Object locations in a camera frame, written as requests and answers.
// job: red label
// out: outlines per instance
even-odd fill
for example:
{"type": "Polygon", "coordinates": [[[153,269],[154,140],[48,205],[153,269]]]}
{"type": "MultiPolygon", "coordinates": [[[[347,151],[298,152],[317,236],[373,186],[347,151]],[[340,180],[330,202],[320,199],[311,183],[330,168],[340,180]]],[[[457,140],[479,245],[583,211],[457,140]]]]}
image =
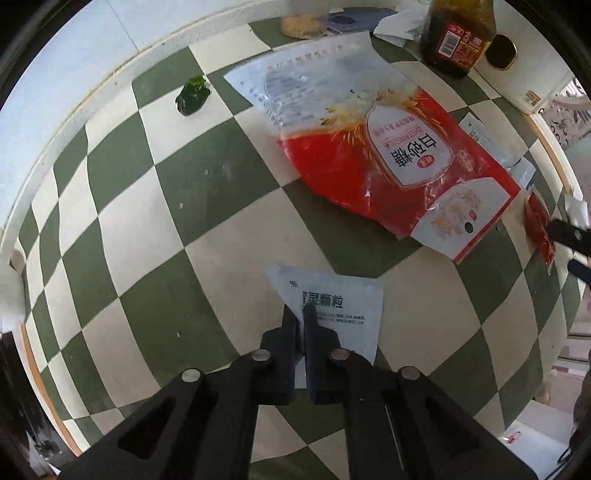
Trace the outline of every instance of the red label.
{"type": "Polygon", "coordinates": [[[437,53],[453,64],[469,70],[476,63],[486,42],[470,30],[448,24],[437,46],[437,53]]]}
{"type": "Polygon", "coordinates": [[[418,159],[417,166],[419,168],[427,168],[433,165],[435,161],[435,157],[433,155],[423,155],[421,158],[418,159]]]}

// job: metal bolt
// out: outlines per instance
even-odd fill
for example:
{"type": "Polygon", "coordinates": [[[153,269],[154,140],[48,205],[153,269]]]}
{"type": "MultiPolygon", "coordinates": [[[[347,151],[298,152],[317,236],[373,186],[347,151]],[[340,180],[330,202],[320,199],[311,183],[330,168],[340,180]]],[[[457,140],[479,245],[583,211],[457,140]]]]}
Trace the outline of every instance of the metal bolt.
{"type": "Polygon", "coordinates": [[[401,371],[402,378],[407,380],[418,380],[421,376],[421,372],[416,367],[404,367],[401,371]]]}
{"type": "Polygon", "coordinates": [[[335,348],[330,356],[335,360],[347,360],[351,352],[345,348],[335,348]]]}
{"type": "Polygon", "coordinates": [[[255,362],[266,362],[271,358],[271,352],[264,348],[259,348],[252,353],[252,359],[255,362]]]}
{"type": "Polygon", "coordinates": [[[196,368],[187,368],[181,375],[183,382],[194,383],[201,378],[201,372],[196,368]]]}

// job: white paper packet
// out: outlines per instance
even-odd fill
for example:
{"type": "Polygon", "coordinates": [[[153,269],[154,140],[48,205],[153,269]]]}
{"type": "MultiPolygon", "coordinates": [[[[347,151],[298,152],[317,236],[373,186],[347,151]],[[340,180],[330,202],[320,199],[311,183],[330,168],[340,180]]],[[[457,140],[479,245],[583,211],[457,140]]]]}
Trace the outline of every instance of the white paper packet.
{"type": "Polygon", "coordinates": [[[495,141],[493,134],[486,128],[485,124],[470,112],[462,119],[459,126],[477,144],[484,148],[492,158],[500,163],[505,170],[509,170],[519,160],[517,158],[510,158],[509,154],[503,148],[499,147],[498,142],[495,141]]]}
{"type": "MultiPolygon", "coordinates": [[[[304,302],[316,304],[318,323],[339,334],[343,348],[353,350],[373,364],[384,308],[384,286],[379,280],[310,272],[298,267],[273,265],[267,278],[300,321],[304,335],[304,302]]],[[[306,386],[303,362],[295,369],[295,386],[306,386]]]]}

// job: red plastic bag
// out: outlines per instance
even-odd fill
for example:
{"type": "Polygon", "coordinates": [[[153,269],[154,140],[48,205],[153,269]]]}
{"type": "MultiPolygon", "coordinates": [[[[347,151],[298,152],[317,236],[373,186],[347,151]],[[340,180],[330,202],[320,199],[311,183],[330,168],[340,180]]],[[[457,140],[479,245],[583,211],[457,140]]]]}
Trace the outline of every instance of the red plastic bag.
{"type": "Polygon", "coordinates": [[[530,192],[525,201],[524,212],[525,233],[535,243],[536,248],[544,257],[546,269],[548,269],[556,254],[556,245],[550,239],[546,230],[550,223],[548,209],[534,192],[530,192]]]}
{"type": "Polygon", "coordinates": [[[226,80],[267,113],[315,193],[456,262],[519,193],[367,32],[282,48],[226,80]]]}

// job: green checkered floor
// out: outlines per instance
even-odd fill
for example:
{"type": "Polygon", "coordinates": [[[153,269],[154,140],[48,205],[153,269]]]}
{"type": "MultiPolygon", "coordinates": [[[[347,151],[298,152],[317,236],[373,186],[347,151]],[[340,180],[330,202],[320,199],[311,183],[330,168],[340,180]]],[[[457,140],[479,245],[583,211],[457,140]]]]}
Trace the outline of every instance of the green checkered floor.
{"type": "MultiPolygon", "coordinates": [[[[265,267],[380,278],[379,364],[415,365],[498,434],[532,397],[580,301],[559,249],[550,274],[525,237],[523,195],[458,266],[313,195],[262,115],[223,79],[291,40],[279,20],[243,25],[168,57],[75,136],[33,201],[27,331],[56,410],[85,449],[187,367],[211,371],[257,348],[282,302],[265,267]],[[188,118],[190,77],[213,86],[188,118]]],[[[450,80],[403,50],[380,55],[458,121],[478,116],[516,156],[555,215],[564,195],[525,119],[477,73],[450,80]]],[[[345,479],[340,407],[261,408],[253,478],[345,479]]]]}

